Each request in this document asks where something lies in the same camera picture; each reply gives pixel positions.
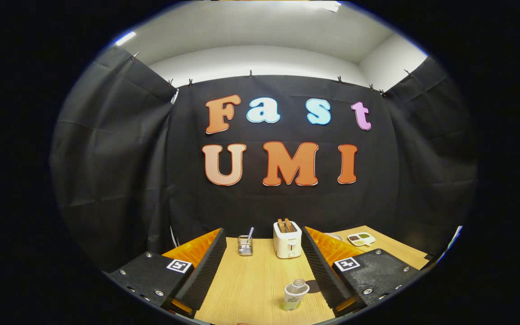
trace utensil holder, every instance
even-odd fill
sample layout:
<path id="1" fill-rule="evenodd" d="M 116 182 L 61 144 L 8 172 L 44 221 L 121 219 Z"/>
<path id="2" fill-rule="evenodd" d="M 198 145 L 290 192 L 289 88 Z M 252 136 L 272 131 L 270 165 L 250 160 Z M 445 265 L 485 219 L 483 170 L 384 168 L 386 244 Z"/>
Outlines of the utensil holder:
<path id="1" fill-rule="evenodd" d="M 242 256 L 250 256 L 253 253 L 252 237 L 248 238 L 248 235 L 238 236 L 238 254 Z"/>

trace pink letter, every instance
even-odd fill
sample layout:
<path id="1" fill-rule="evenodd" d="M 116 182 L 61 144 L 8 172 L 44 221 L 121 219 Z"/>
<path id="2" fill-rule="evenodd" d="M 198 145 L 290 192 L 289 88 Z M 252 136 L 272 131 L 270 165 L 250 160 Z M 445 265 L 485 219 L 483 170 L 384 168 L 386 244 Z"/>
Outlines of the pink letter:
<path id="1" fill-rule="evenodd" d="M 370 130 L 371 125 L 367 122 L 367 116 L 365 115 L 368 114 L 368 109 L 364 107 L 361 102 L 355 103 L 351 107 L 357 114 L 358 126 L 365 131 Z"/>

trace toaster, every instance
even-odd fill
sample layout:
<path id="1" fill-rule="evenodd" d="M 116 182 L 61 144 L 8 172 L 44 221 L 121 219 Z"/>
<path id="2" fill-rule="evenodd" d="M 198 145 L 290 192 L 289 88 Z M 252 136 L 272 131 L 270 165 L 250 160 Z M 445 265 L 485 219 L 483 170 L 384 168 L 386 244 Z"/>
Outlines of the toaster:
<path id="1" fill-rule="evenodd" d="M 302 232 L 298 225 L 291 221 L 292 232 L 282 232 L 278 222 L 274 222 L 274 251 L 281 259 L 292 259 L 302 255 L 301 236 Z"/>

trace paper cup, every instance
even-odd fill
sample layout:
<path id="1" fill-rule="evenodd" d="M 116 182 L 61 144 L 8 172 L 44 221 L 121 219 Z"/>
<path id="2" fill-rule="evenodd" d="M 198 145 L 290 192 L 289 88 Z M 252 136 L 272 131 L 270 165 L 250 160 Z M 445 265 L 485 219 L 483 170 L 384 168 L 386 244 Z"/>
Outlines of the paper cup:
<path id="1" fill-rule="evenodd" d="M 301 293 L 290 293 L 287 290 L 288 286 L 284 287 L 284 300 L 280 304 L 280 308 L 282 308 L 285 311 L 293 311 L 294 309 L 297 309 L 300 305 L 300 302 L 302 300 L 302 297 L 310 290 L 310 286 L 306 284 L 306 290 Z"/>

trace orange letter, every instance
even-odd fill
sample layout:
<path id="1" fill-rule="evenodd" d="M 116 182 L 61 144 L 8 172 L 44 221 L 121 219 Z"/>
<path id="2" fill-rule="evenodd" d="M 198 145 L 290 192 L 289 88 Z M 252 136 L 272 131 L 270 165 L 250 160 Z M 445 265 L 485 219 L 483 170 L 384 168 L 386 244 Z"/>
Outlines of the orange letter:
<path id="1" fill-rule="evenodd" d="M 357 153 L 357 147 L 352 144 L 341 144 L 338 151 L 342 154 L 342 167 L 340 168 L 340 176 L 338 183 L 351 184 L 357 181 L 354 175 L 354 154 Z"/>
<path id="2" fill-rule="evenodd" d="M 232 172 L 230 175 L 222 175 L 219 170 L 218 155 L 222 152 L 222 146 L 208 144 L 202 147 L 204 152 L 206 177 L 216 184 L 230 186 L 238 183 L 242 177 L 242 153 L 246 150 L 245 144 L 230 144 L 227 150 L 232 153 Z"/>
<path id="3" fill-rule="evenodd" d="M 240 97 L 232 95 L 206 103 L 206 107 L 210 111 L 210 125 L 206 128 L 207 134 L 222 132 L 228 129 L 228 124 L 223 121 L 223 117 L 229 120 L 234 117 L 234 105 L 231 103 L 238 105 Z"/>
<path id="4" fill-rule="evenodd" d="M 290 185 L 298 171 L 296 179 L 297 185 L 311 186 L 318 184 L 318 179 L 314 175 L 314 159 L 318 145 L 312 142 L 302 143 L 294 155 L 290 158 L 282 142 L 266 142 L 264 150 L 268 152 L 268 175 L 262 181 L 266 186 L 278 186 L 282 183 L 278 177 L 278 170 L 284 181 Z"/>

